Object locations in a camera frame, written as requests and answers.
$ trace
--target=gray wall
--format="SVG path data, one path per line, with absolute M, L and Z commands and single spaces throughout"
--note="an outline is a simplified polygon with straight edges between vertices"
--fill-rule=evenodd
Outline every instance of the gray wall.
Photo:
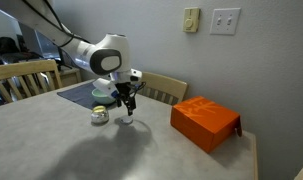
M 194 6 L 199 32 L 187 34 L 183 9 Z M 236 35 L 210 35 L 213 10 L 233 7 L 242 8 Z M 302 168 L 303 0 L 64 0 L 55 9 L 92 42 L 125 34 L 133 68 L 184 80 L 188 97 L 239 112 L 257 136 L 260 179 L 293 179 Z

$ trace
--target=chair back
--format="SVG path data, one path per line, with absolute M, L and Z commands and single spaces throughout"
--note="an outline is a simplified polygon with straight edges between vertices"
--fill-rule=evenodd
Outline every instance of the chair back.
M 62 83 L 54 60 L 0 65 L 0 93 L 7 103 L 56 88 Z
M 150 72 L 142 73 L 145 87 L 138 93 L 149 98 L 174 105 L 181 102 L 186 94 L 186 82 Z

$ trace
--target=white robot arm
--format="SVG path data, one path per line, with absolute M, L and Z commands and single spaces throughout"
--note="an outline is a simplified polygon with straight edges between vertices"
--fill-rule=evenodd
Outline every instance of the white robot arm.
M 48 0 L 0 0 L 0 11 L 39 31 L 63 49 L 76 65 L 97 75 L 110 74 L 111 81 L 99 78 L 93 84 L 110 97 L 135 109 L 131 84 L 140 81 L 142 73 L 131 68 L 129 44 L 124 35 L 107 34 L 98 44 L 90 44 L 71 33 L 59 20 Z

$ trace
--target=light switch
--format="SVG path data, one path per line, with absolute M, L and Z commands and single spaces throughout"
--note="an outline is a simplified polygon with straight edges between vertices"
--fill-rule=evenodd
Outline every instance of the light switch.
M 210 34 L 234 35 L 241 8 L 215 9 Z
M 183 31 L 197 32 L 199 26 L 200 8 L 184 9 Z

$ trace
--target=orange box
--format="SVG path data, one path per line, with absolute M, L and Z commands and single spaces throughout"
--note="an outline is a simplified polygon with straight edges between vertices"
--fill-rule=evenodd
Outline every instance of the orange box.
M 237 129 L 242 135 L 240 115 L 213 101 L 197 96 L 172 107 L 171 125 L 210 153 Z

